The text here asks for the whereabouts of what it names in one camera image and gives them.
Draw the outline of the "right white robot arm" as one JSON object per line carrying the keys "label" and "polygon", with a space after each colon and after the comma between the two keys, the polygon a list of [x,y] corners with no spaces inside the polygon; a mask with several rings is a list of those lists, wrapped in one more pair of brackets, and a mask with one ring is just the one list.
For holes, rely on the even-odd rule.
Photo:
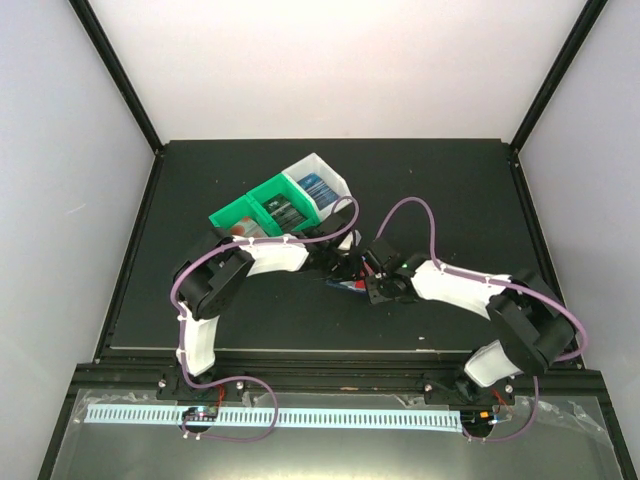
{"label": "right white robot arm", "polygon": [[487,320],[497,338],[478,348],[454,379],[457,396],[476,403],[491,386],[521,374],[544,374],[577,333],[566,308],[533,272],[489,275],[451,267],[423,254],[405,258],[383,239],[364,254],[372,304],[417,300],[446,303]]}

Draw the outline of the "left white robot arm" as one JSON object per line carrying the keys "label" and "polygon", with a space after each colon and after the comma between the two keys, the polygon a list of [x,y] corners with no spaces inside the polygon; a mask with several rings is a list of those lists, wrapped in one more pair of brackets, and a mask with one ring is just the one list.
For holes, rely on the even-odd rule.
{"label": "left white robot arm", "polygon": [[337,213],[316,227],[275,237],[238,236],[214,228],[210,249],[188,259],[176,272],[170,301],[180,324],[176,358],[184,369],[179,386],[193,399],[214,388],[214,343],[221,315],[251,276],[317,270],[347,281],[359,269],[352,257],[361,235]]}

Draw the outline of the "blue leather card holder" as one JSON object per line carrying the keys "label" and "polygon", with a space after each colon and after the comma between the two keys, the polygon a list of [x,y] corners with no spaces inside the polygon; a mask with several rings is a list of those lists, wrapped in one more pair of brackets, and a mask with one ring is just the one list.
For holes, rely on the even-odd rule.
{"label": "blue leather card holder", "polygon": [[339,288],[343,290],[348,290],[356,293],[365,293],[366,286],[363,280],[348,280],[348,281],[334,281],[327,280],[326,284],[330,287]]}

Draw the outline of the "white card bin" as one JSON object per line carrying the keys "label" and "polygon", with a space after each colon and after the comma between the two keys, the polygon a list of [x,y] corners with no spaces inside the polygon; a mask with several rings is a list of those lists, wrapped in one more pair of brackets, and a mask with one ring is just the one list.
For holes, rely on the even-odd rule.
{"label": "white card bin", "polygon": [[311,199],[321,220],[352,205],[346,180],[316,153],[307,155],[282,173]]}

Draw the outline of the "green double card bin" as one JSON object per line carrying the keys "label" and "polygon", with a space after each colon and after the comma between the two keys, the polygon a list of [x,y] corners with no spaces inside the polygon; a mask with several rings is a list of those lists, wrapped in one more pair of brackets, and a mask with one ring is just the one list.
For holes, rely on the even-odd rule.
{"label": "green double card bin", "polygon": [[320,223],[311,199],[283,173],[271,177],[217,210],[209,216],[209,220],[214,226],[229,230],[238,220],[249,216],[261,226],[267,236],[280,236],[283,232],[262,206],[265,201],[277,194],[284,195],[306,217],[302,224],[288,233],[302,231]]}

